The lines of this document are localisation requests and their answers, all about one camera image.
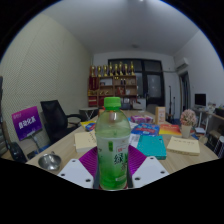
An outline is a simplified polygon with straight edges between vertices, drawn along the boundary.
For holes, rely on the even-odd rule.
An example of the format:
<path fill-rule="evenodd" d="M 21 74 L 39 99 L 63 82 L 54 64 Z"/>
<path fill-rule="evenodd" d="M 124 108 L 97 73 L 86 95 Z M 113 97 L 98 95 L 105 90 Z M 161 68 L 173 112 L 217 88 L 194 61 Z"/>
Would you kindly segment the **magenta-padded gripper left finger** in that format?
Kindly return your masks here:
<path fill-rule="evenodd" d="M 97 167 L 97 148 L 94 147 L 79 159 L 71 159 L 58 176 L 78 186 L 92 189 L 97 174 Z"/>

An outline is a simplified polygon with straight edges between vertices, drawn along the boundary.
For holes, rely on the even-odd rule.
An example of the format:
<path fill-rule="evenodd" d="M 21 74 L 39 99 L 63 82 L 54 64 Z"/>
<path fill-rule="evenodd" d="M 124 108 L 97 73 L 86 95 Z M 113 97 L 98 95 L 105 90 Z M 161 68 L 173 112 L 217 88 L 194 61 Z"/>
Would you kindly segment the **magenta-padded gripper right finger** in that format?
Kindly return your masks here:
<path fill-rule="evenodd" d="M 168 171 L 154 156 L 145 156 L 133 146 L 128 148 L 128 187 L 140 188 L 168 176 Z"/>

